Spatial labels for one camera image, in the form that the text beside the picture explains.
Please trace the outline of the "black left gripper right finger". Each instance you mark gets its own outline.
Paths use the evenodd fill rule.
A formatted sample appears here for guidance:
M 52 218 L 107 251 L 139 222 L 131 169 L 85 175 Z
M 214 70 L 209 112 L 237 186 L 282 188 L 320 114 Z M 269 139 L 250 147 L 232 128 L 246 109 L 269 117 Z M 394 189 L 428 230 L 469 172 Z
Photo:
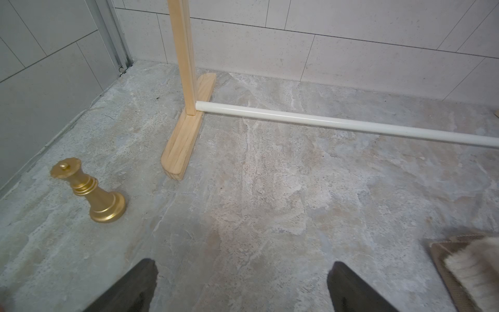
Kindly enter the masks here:
M 327 288 L 334 311 L 398 311 L 341 261 L 335 261 L 328 272 Z

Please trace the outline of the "cream fuzzy scarf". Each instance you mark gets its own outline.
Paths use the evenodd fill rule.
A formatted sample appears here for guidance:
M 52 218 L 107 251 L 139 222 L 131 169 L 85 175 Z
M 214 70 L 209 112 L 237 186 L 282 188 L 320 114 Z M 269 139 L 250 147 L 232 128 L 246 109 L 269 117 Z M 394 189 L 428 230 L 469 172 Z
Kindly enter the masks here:
M 475 240 L 444 263 L 479 311 L 498 311 L 498 237 Z

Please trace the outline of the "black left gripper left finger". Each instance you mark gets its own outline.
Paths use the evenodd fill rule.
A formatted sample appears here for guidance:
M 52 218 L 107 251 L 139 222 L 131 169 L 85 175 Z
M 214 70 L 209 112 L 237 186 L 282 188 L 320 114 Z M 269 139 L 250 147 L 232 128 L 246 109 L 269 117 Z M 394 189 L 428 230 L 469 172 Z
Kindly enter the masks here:
M 143 259 L 84 311 L 149 311 L 157 277 L 155 261 Z

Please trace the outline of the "brown plaid scarf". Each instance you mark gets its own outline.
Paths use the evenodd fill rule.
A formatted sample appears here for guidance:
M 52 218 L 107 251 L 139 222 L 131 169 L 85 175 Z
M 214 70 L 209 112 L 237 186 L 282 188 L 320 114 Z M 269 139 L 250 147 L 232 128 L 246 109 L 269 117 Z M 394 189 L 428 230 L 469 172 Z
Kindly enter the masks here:
M 430 256 L 458 311 L 498 311 L 498 234 L 432 242 Z

